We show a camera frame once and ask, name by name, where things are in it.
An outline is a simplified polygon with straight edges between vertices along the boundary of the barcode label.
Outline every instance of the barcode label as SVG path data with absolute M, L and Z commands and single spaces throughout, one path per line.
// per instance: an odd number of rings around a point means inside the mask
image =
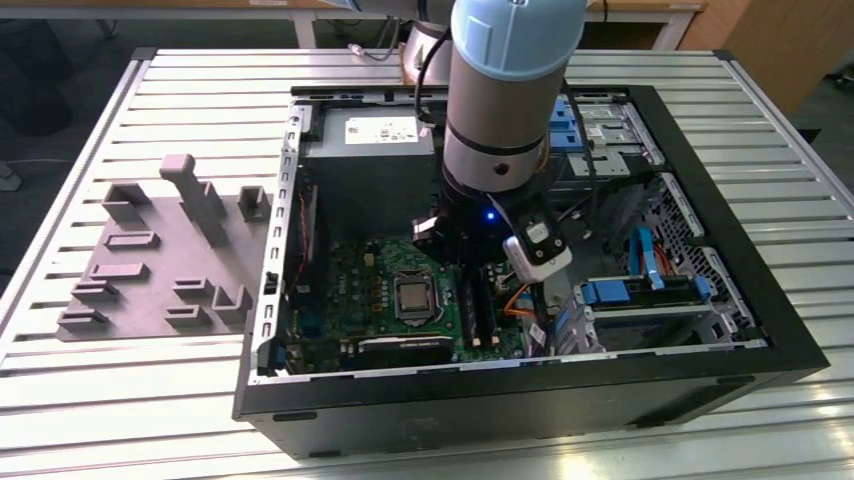
M 545 332 L 538 328 L 538 325 L 534 323 L 530 324 L 530 330 L 528 331 L 530 334 L 530 338 L 540 344 L 540 346 L 545 346 Z

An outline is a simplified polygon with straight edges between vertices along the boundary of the green circuit board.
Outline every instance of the green circuit board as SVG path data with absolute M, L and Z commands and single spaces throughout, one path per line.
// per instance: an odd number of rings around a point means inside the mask
M 506 273 L 502 264 L 489 265 L 490 275 Z M 394 312 L 394 277 L 432 279 L 436 312 L 418 326 L 406 325 Z M 337 371 L 338 356 L 348 343 L 376 336 L 438 335 L 453 339 L 453 361 L 472 362 L 521 357 L 517 327 L 497 331 L 493 347 L 466 348 L 456 303 L 454 272 L 433 262 L 405 238 L 337 242 L 329 250 L 324 338 L 302 347 L 313 372 Z

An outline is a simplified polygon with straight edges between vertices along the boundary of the table leg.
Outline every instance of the table leg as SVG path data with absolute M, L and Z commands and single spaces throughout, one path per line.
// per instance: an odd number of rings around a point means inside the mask
M 293 20 L 298 48 L 317 48 L 317 39 L 314 37 L 316 16 L 313 11 L 294 10 L 290 13 L 290 19 Z
M 669 16 L 669 21 L 661 28 L 652 50 L 675 50 L 691 24 L 693 12 L 677 12 Z

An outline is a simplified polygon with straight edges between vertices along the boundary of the aluminum workbench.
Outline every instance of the aluminum workbench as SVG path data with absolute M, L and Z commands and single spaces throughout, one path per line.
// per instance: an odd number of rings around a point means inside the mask
M 161 50 L 130 62 L 0 301 L 0 475 L 849 478 L 854 199 L 740 66 L 711 53 L 577 52 L 566 77 L 657 87 L 832 364 L 797 384 L 676 427 L 300 465 L 230 420 L 241 336 L 53 338 L 110 182 L 174 195 L 158 158 L 186 152 L 220 194 L 272 191 L 289 87 L 398 77 L 393 61 L 336 50 Z

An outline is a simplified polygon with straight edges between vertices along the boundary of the wooden cabinet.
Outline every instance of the wooden cabinet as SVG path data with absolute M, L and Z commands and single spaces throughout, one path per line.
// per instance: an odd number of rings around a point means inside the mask
M 680 50 L 725 49 L 793 113 L 854 42 L 852 0 L 708 0 Z

